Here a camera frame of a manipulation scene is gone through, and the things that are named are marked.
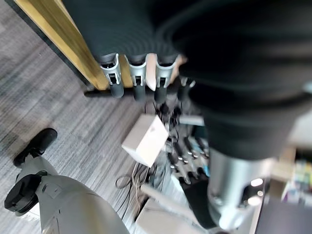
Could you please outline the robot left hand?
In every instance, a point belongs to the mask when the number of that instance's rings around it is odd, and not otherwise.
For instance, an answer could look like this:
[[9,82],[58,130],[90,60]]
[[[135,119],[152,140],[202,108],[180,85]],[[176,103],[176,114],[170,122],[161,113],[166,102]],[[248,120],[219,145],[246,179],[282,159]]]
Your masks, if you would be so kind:
[[66,0],[99,64],[110,54],[184,55],[208,133],[210,176],[182,182],[202,227],[238,228],[255,179],[271,175],[296,119],[312,106],[309,0]]

